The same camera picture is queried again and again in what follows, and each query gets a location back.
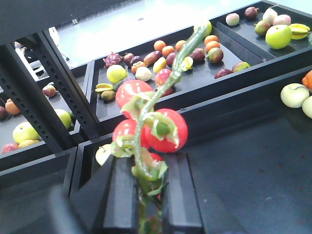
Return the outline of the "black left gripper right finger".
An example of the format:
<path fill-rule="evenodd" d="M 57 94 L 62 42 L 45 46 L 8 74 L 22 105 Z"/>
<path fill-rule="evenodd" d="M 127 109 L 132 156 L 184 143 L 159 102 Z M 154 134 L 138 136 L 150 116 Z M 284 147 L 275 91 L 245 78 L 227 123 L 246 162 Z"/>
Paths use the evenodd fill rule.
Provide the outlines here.
<path fill-rule="evenodd" d="M 242 234 L 244 228 L 211 194 L 200 208 L 186 153 L 164 154 L 168 165 L 163 193 L 162 232 L 164 234 Z"/>

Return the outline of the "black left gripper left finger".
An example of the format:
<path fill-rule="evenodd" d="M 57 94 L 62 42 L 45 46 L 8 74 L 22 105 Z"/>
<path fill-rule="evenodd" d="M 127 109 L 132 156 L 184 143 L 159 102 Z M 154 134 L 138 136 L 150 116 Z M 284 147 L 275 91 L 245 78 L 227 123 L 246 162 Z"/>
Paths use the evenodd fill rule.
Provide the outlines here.
<path fill-rule="evenodd" d="M 135 234 L 138 229 L 137 190 L 132 160 L 110 156 L 92 173 L 77 156 L 70 192 L 51 189 L 50 218 L 56 234 Z"/>

